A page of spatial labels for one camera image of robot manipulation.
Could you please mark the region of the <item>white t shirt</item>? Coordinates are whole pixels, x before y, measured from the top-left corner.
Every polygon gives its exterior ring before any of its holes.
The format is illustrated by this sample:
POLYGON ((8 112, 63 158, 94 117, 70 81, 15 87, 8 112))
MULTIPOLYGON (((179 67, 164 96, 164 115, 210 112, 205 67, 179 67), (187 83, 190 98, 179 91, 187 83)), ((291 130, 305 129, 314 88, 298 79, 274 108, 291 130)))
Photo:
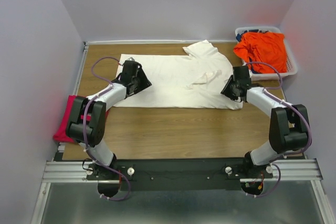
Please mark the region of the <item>white t shirt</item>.
POLYGON ((121 108, 207 108, 242 109, 221 91, 233 73, 233 66, 207 40, 184 47, 184 55, 127 55, 134 59, 152 85, 115 104, 121 108))

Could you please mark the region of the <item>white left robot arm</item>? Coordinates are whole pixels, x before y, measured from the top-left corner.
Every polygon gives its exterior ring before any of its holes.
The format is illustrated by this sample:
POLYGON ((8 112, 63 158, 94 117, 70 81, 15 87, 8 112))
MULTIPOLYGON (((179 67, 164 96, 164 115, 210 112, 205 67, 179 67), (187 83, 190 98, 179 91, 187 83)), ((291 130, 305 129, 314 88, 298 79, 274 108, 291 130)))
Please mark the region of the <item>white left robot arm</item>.
POLYGON ((142 65, 134 59, 118 64, 122 70, 113 80, 97 75, 94 67, 91 68, 91 73, 105 81, 107 86, 87 97, 76 96, 65 128, 65 134, 81 144, 92 161, 99 165, 98 173, 104 179, 112 179, 118 173, 114 164, 116 156, 103 140, 106 112, 152 85, 142 65))

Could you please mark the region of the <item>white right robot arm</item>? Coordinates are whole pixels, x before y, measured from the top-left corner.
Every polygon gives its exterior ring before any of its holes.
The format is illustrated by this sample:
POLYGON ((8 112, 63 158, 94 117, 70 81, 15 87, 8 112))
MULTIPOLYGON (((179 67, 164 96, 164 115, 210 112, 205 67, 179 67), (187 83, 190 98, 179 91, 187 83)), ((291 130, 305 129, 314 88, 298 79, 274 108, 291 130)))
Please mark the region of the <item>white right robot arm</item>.
POLYGON ((233 74, 221 91, 233 101, 244 101, 270 118, 268 141, 245 154, 242 173, 249 178, 281 156, 301 154, 311 146, 312 133, 307 108, 293 105, 271 94, 267 88, 253 84, 247 66, 233 68, 233 74))

